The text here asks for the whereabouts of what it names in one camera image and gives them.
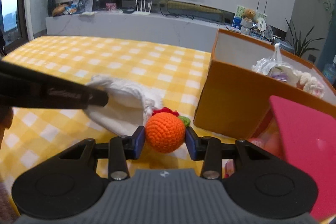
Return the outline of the white cloth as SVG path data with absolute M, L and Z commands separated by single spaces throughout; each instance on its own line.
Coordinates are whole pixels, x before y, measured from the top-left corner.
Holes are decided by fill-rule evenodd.
M 130 136 L 138 126 L 146 125 L 153 111 L 163 108 L 162 96 L 137 82 L 95 75 L 87 86 L 108 93 L 104 107 L 89 106 L 85 114 L 99 126 L 118 136 Z

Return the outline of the orange crochet ball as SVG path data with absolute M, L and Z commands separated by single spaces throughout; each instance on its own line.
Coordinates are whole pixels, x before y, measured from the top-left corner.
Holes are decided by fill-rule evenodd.
M 191 121 L 168 107 L 154 110 L 145 125 L 146 141 L 159 153 L 172 153 L 184 142 Z

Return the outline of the clear plastic bag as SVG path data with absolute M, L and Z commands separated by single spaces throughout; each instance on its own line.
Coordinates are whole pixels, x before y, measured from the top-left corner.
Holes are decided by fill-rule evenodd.
M 272 79 L 295 86 L 298 83 L 298 75 L 295 74 L 294 68 L 282 60 L 280 43 L 274 45 L 274 53 L 270 58 L 262 58 L 252 65 L 252 71 Z

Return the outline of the pink white crochet toy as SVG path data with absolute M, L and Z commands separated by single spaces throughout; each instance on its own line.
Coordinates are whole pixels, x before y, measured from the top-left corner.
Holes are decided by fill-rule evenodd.
M 324 85 L 307 72 L 298 72 L 297 87 L 318 98 L 322 98 L 325 92 Z

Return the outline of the yellow checkered tablecloth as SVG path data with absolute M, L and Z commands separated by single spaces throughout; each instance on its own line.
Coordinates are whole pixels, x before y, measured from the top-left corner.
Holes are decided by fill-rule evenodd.
M 208 52 L 151 42 L 42 36 L 5 61 L 80 84 L 97 75 L 132 80 L 159 94 L 164 106 L 193 118 L 210 58 Z M 10 192 L 21 173 L 85 138 L 105 143 L 112 136 L 81 110 L 15 108 L 1 146 L 1 222 L 18 216 Z

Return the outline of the orange cardboard box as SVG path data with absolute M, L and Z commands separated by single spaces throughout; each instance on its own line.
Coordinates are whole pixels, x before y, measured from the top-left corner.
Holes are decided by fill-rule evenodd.
M 218 30 L 194 125 L 224 136 L 249 138 L 267 116 L 270 96 L 279 96 L 334 117 L 335 89 L 313 64 L 281 51 L 285 63 L 311 73 L 325 86 L 321 99 L 252 71 L 258 60 L 272 57 L 273 53 L 274 47 L 259 39 Z

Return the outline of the red lidded transparent box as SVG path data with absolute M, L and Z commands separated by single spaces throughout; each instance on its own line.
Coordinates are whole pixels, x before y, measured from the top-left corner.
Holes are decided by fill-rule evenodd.
M 229 196 L 260 217 L 286 219 L 310 213 L 335 215 L 335 112 L 279 96 L 269 99 L 276 129 L 255 107 L 224 118 L 224 135 L 263 141 L 263 149 L 244 143 L 227 182 Z

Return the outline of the marble tv console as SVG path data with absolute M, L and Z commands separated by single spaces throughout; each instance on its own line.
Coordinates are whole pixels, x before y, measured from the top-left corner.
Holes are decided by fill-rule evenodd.
M 161 14 L 133 15 L 100 11 L 93 15 L 46 18 L 49 36 L 91 36 L 168 44 L 210 52 L 225 25 Z

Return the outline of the white wifi router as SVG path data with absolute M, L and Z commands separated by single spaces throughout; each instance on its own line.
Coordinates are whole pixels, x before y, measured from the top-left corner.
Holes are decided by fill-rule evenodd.
M 147 0 L 135 0 L 135 10 L 133 15 L 150 15 L 153 1 Z

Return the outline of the green potted plant right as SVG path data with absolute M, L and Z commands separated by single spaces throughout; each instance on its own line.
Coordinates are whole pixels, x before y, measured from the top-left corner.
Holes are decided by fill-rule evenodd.
M 308 51 L 319 51 L 318 48 L 311 47 L 310 44 L 312 42 L 318 42 L 323 40 L 324 38 L 310 38 L 310 34 L 313 32 L 315 26 L 312 26 L 312 28 L 306 33 L 306 35 L 302 35 L 302 31 L 300 31 L 298 34 L 295 29 L 294 22 L 291 20 L 290 22 L 286 19 L 286 24 L 288 26 L 289 34 L 291 40 L 289 41 L 290 45 L 294 49 L 294 55 L 297 57 L 302 57 L 306 52 Z

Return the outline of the small teddy bear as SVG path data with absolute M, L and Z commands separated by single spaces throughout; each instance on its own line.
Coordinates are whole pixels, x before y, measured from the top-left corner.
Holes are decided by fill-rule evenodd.
M 257 19 L 256 19 L 256 11 L 253 9 L 248 9 L 245 8 L 244 12 L 241 15 L 241 18 L 253 23 L 257 23 Z

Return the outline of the water bottle jug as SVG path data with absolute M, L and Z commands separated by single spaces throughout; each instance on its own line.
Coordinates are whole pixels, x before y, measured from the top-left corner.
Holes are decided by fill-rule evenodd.
M 334 56 L 332 63 L 326 64 L 323 71 L 323 76 L 331 83 L 332 85 L 336 80 L 336 56 Z

